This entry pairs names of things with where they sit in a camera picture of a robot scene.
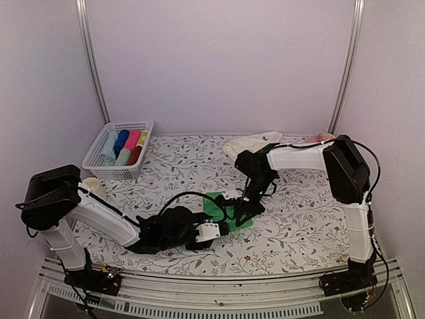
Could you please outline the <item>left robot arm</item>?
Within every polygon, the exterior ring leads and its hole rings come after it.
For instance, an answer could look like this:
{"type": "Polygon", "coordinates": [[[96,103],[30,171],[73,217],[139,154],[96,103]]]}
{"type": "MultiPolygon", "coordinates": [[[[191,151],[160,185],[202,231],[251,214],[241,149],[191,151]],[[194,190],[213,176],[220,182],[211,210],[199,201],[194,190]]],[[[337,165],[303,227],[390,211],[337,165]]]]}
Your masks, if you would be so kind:
{"type": "Polygon", "coordinates": [[[45,238],[84,288],[94,288],[99,276],[88,266],[90,257],[77,242],[66,217],[99,230],[137,254],[155,254],[182,245],[197,249],[220,237],[217,223],[184,207],[133,220],[93,193],[80,179],[80,170],[75,165],[32,176],[25,200],[16,208],[21,210],[23,223],[45,238]]]}

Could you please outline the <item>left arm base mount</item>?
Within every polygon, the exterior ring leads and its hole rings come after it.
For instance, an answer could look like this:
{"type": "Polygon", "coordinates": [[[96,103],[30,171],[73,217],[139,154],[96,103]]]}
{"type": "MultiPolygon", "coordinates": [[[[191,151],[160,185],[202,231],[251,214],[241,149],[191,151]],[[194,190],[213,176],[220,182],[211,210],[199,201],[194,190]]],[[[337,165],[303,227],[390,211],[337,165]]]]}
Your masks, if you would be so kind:
{"type": "Polygon", "coordinates": [[[122,277],[119,274],[110,275],[102,270],[68,270],[65,269],[64,282],[70,286],[89,292],[97,292],[117,296],[121,287],[122,277]]]}

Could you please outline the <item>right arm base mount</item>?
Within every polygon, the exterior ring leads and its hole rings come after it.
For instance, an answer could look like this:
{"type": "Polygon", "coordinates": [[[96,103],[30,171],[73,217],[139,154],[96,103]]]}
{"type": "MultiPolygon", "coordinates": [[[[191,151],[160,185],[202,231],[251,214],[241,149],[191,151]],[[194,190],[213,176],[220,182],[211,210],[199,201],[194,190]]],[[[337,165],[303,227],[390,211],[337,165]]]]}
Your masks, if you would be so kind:
{"type": "Polygon", "coordinates": [[[348,269],[342,272],[327,272],[319,279],[319,287],[325,296],[334,296],[353,292],[360,289],[372,288],[371,292],[343,297],[341,303],[344,308],[352,312],[360,312],[366,308],[371,294],[378,283],[373,266],[354,263],[348,260],[348,269]]]}

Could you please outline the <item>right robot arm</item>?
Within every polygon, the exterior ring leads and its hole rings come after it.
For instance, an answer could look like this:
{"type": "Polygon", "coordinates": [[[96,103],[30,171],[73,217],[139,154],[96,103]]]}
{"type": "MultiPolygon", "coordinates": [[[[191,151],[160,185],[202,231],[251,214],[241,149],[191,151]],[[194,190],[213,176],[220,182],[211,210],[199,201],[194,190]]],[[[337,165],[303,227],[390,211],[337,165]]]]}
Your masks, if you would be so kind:
{"type": "Polygon", "coordinates": [[[374,219],[371,211],[370,169],[359,152],[359,142],[341,135],[313,144],[267,144],[257,152],[244,150],[235,167],[246,177],[242,195],[235,201],[234,218],[240,226],[264,212],[261,199],[278,173],[285,169],[315,169],[327,174],[331,194],[345,214],[349,235],[349,261],[355,263],[343,276],[343,284],[356,290],[369,279],[365,265],[374,257],[374,219]]]}

